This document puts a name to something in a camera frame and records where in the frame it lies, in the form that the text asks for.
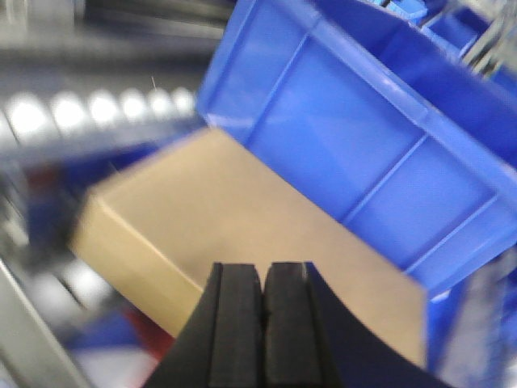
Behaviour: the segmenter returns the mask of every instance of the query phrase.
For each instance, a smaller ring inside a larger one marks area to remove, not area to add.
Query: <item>blue storage crate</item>
[[[392,0],[386,8],[415,24],[427,15],[426,3],[423,0]]]
[[[469,8],[437,15],[422,31],[451,55],[462,57],[488,29],[489,24]]]
[[[379,7],[241,0],[198,110],[431,296],[517,240],[517,109]]]
[[[505,91],[517,98],[517,74],[505,66],[501,66],[490,78]]]

